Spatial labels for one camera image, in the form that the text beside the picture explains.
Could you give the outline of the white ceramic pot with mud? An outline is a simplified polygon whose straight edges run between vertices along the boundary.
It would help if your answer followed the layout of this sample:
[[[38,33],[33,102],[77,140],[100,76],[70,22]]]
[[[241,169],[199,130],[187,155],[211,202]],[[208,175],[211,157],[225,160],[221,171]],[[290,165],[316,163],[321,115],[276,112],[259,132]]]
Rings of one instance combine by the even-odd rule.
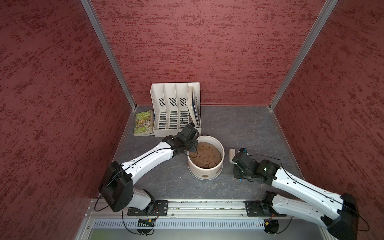
[[[219,140],[210,136],[199,136],[195,153],[188,152],[190,173],[203,181],[213,180],[223,170],[225,150]]]

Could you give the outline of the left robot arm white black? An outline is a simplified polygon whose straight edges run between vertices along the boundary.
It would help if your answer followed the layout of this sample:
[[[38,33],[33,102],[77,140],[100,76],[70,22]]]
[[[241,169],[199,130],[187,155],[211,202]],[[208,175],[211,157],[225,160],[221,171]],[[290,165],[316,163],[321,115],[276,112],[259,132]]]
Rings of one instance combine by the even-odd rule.
[[[134,208],[144,215],[151,215],[155,198],[146,190],[134,188],[136,182],[146,173],[179,154],[195,153],[199,131],[189,123],[175,136],[169,135],[153,149],[122,164],[114,161],[108,165],[99,186],[101,197],[113,212]]]

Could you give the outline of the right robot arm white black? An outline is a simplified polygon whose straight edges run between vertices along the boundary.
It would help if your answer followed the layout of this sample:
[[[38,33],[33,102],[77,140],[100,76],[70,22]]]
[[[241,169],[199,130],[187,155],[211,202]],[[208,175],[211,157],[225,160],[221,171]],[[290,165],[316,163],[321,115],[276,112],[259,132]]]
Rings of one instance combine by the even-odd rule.
[[[280,234],[278,216],[291,216],[314,223],[338,240],[355,240],[358,236],[359,209],[357,199],[348,193],[332,193],[312,185],[274,163],[274,158],[262,156],[260,161],[245,148],[230,150],[234,177],[251,183],[266,184],[283,190],[295,199],[274,192],[265,192],[260,201],[246,201],[249,217],[265,217],[265,232]]]

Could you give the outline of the book in file rack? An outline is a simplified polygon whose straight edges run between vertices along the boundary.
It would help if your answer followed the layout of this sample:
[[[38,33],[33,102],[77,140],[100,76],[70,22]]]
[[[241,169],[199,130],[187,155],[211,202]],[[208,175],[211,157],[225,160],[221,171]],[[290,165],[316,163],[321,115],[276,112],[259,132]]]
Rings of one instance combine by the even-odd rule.
[[[194,87],[188,86],[187,107],[188,107],[189,115],[192,120],[192,123],[194,123],[196,127],[199,127],[200,126],[199,114],[195,104],[195,100],[196,99],[195,99]]]

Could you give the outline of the white file organizer rack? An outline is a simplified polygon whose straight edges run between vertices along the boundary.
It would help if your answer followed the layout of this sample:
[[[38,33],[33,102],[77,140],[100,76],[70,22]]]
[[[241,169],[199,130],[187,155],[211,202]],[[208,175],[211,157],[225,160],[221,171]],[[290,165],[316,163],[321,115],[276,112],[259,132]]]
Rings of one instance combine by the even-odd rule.
[[[200,126],[195,128],[202,132],[200,83],[157,83],[151,86],[155,137],[176,135],[185,125],[192,123],[187,107],[188,86],[194,87],[199,114]]]

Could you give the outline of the green paperback book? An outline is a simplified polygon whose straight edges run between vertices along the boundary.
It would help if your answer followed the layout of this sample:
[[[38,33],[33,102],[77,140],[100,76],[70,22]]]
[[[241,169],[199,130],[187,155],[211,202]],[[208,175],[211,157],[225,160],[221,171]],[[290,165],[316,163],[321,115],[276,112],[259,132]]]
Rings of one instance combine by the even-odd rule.
[[[134,136],[150,136],[154,134],[154,112],[148,110],[146,112],[137,113],[135,115]]]

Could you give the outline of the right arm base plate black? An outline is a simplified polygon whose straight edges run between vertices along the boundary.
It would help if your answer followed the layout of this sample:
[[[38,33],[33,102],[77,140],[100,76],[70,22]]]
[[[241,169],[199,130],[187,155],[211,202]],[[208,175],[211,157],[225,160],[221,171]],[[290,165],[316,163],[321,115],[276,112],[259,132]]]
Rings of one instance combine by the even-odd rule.
[[[286,217],[287,215],[278,214],[272,204],[262,201],[245,201],[245,207],[248,217]]]

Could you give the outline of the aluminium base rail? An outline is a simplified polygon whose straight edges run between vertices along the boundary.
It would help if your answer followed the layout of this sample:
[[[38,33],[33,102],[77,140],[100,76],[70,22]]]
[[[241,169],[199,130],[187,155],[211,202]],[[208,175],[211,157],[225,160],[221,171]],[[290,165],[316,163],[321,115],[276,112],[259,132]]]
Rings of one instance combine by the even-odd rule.
[[[248,217],[245,207],[246,200],[167,200],[169,207],[167,215],[164,217],[130,217],[127,216],[129,207],[122,211],[113,212],[110,208],[106,208],[100,212],[94,210],[96,205],[105,206],[107,203],[101,199],[91,200],[91,203],[84,215],[84,218],[117,218],[120,214],[125,217],[137,219],[277,219],[277,218],[297,218],[305,221],[318,221],[324,214],[315,207],[294,200],[278,199],[278,206],[272,207],[278,214],[287,215],[286,217]]]

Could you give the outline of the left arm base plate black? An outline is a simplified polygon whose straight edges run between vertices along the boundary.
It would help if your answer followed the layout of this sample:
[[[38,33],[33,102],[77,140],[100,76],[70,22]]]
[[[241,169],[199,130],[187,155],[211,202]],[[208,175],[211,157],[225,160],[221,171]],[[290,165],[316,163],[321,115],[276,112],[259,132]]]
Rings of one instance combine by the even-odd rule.
[[[154,200],[143,210],[138,208],[129,208],[127,216],[130,217],[164,217],[167,215],[169,201],[167,200]]]

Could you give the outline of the left corner aluminium post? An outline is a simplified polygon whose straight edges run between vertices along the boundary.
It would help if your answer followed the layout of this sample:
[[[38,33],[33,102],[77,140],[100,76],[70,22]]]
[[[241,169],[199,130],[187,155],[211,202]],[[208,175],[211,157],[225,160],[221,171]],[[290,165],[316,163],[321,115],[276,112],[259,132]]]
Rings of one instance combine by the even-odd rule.
[[[130,103],[131,108],[135,111],[137,109],[137,103],[134,100],[134,97],[128,87],[124,74],[119,66],[119,63],[113,53],[112,47],[108,41],[108,38],[103,30],[102,24],[97,16],[96,10],[93,6],[92,1],[90,0],[81,0],[82,6],[86,11],[88,19],[91,22],[91,25],[104,49],[104,52],[114,70],[114,73],[121,85],[121,88]]]

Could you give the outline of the corner aluminium post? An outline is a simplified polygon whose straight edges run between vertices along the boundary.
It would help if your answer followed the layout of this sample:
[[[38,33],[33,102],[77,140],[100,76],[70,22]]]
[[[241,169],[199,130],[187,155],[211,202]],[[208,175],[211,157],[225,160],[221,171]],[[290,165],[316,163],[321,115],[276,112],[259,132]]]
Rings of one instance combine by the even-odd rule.
[[[326,21],[328,20],[329,16],[331,15],[332,11],[334,10],[335,6],[337,5],[338,0],[326,0],[319,15],[317,16],[313,26],[311,27],[306,39],[304,40],[292,66],[288,70],[282,84],[280,85],[277,93],[275,94],[274,98],[272,99],[269,109],[271,112],[274,111],[276,108],[279,100],[283,96],[285,90],[289,86],[290,82],[292,81],[293,77],[295,76],[297,70],[299,69],[300,65],[302,64],[303,60],[305,59],[306,55],[310,51],[312,45],[314,44],[315,40],[317,39],[319,33],[321,32],[322,28],[324,27]]]
[[[119,63],[113,53],[112,47],[108,41],[108,38],[103,30],[102,24],[97,16],[96,10],[93,6],[92,1],[90,0],[81,0],[82,6],[86,11],[88,19],[91,22],[91,25],[104,49],[104,52],[114,70],[114,73],[121,85],[121,88],[130,103],[131,108],[135,111],[137,109],[137,103],[134,100],[134,97],[128,87],[124,74],[119,66]]]

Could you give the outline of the right corner aluminium post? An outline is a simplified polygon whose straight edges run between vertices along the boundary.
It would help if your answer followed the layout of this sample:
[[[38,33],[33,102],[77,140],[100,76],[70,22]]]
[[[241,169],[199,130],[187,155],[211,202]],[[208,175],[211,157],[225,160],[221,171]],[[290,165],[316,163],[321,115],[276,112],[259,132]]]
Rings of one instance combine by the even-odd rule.
[[[274,98],[272,99],[269,109],[271,112],[274,111],[276,108],[279,100],[283,96],[285,90],[289,86],[290,82],[292,81],[293,77],[295,76],[297,70],[299,69],[300,65],[302,64],[303,60],[305,59],[306,55],[310,51],[312,45],[314,44],[315,40],[317,39],[319,33],[321,32],[322,28],[324,27],[326,21],[328,20],[329,16],[331,15],[332,11],[334,10],[335,6],[337,5],[338,0],[326,0],[319,15],[317,16],[313,26],[311,27],[306,39],[304,40],[292,66],[288,70],[282,84],[280,85],[277,93],[275,94]]]

